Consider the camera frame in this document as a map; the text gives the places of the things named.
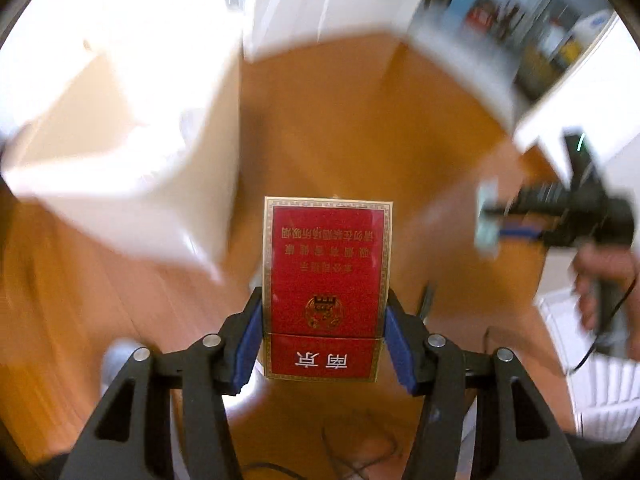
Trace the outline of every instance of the metal bolt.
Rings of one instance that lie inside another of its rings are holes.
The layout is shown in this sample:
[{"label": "metal bolt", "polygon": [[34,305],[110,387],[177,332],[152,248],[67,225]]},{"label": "metal bolt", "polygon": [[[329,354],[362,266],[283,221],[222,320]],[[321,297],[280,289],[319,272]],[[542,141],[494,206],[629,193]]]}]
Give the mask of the metal bolt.
[{"label": "metal bolt", "polygon": [[431,346],[435,346],[436,348],[442,348],[446,342],[447,340],[444,339],[444,337],[440,334],[431,334],[427,338],[427,343],[429,343]]},{"label": "metal bolt", "polygon": [[222,343],[222,338],[218,334],[209,334],[202,339],[202,344],[209,348],[218,346],[220,343]]},{"label": "metal bolt", "polygon": [[146,359],[149,358],[149,356],[151,355],[151,352],[149,351],[149,348],[138,348],[135,352],[133,352],[133,358],[136,361],[144,361]]},{"label": "metal bolt", "polygon": [[508,363],[513,359],[513,352],[508,348],[500,348],[496,352],[496,355],[498,356],[498,359],[500,359],[500,361],[503,361],[505,363]]}]

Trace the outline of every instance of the human hand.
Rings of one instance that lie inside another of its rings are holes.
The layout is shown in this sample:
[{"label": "human hand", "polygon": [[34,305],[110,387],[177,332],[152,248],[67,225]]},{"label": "human hand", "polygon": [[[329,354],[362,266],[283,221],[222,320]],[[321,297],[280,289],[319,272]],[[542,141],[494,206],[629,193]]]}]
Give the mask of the human hand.
[{"label": "human hand", "polygon": [[[611,280],[626,291],[640,269],[638,258],[630,249],[596,247],[594,244],[581,247],[572,266],[576,273],[575,291],[580,295],[578,309],[585,330],[594,330],[598,324],[598,299],[593,293],[594,282],[599,278]],[[628,355],[640,361],[640,285],[626,299],[624,309],[629,328]]]}]

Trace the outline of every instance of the red cigarette pack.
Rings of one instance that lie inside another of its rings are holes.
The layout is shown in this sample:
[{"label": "red cigarette pack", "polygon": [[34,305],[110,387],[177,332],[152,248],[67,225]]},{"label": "red cigarette pack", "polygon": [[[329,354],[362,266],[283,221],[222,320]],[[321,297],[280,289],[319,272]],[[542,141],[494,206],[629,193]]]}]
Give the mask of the red cigarette pack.
[{"label": "red cigarette pack", "polygon": [[267,377],[375,379],[391,224],[390,202],[265,199]]}]

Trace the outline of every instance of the black handle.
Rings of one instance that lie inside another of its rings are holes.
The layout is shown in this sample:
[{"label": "black handle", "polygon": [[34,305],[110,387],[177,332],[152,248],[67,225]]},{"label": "black handle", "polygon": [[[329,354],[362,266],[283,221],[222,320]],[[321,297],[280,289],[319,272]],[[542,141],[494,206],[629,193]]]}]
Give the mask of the black handle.
[{"label": "black handle", "polygon": [[626,358],[626,315],[620,308],[614,316],[614,310],[624,292],[616,283],[598,280],[598,331],[596,334],[596,352],[610,357]]}]

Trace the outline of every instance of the power cord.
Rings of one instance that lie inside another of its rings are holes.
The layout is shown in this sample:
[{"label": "power cord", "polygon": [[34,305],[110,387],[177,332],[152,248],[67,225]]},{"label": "power cord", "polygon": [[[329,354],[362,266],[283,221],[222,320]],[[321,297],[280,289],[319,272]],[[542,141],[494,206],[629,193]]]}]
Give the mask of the power cord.
[{"label": "power cord", "polygon": [[[384,434],[385,438],[389,442],[390,449],[386,453],[382,454],[381,456],[374,458],[369,462],[365,462],[360,466],[356,466],[355,464],[350,463],[348,460],[343,459],[342,457],[338,456],[335,453],[335,451],[333,450],[332,446],[329,443],[329,439],[326,434],[326,425],[322,426],[321,437],[322,437],[322,444],[324,445],[324,452],[326,453],[327,458],[329,459],[329,462],[331,463],[335,476],[338,480],[346,480],[348,478],[352,478],[354,475],[357,476],[357,478],[360,478],[360,480],[369,480],[369,475],[366,473],[366,470],[368,468],[374,465],[380,464],[382,462],[385,462],[386,460],[391,459],[393,456],[395,456],[398,453],[400,449],[400,445],[398,443],[398,440],[393,435],[393,433],[387,431],[384,427],[380,426],[379,424],[377,424],[377,426],[378,426],[378,429]],[[346,475],[342,475],[340,473],[340,470],[338,469],[338,464],[341,464],[345,468],[350,469],[351,472],[347,473]]]},{"label": "power cord", "polygon": [[491,333],[491,326],[488,326],[484,331],[484,335],[482,336],[482,353],[489,353],[489,334]]},{"label": "power cord", "polygon": [[242,472],[244,473],[246,471],[251,471],[253,469],[271,469],[273,471],[282,473],[283,475],[286,475],[289,478],[293,478],[295,480],[307,480],[306,477],[299,475],[295,471],[292,471],[291,469],[287,469],[284,466],[274,464],[271,462],[251,462],[250,464],[247,464],[242,468]]},{"label": "power cord", "polygon": [[[627,298],[631,295],[631,293],[636,288],[636,283],[637,282],[638,282],[638,273],[636,272],[636,276],[634,277],[634,280],[631,282],[631,285],[629,285],[629,288],[626,290],[626,292],[624,293],[624,295],[622,296],[620,301],[616,303],[616,306],[613,308],[611,316],[609,316],[609,319],[607,319],[607,322],[606,322],[605,326],[609,326],[611,324],[611,322],[613,321],[613,318],[616,317],[616,314],[618,313],[618,311],[622,307],[622,304],[625,303]],[[577,364],[577,366],[572,368],[571,370],[569,370],[567,372],[567,376],[568,377],[572,376],[573,374],[575,374],[580,368],[582,368],[582,366],[584,366],[585,362],[587,362],[589,357],[591,357],[591,354],[593,354],[593,352],[595,351],[597,341],[598,341],[598,339],[596,338],[596,341],[594,341],[592,343],[592,345],[587,350],[587,353],[584,355],[582,360]]]}]

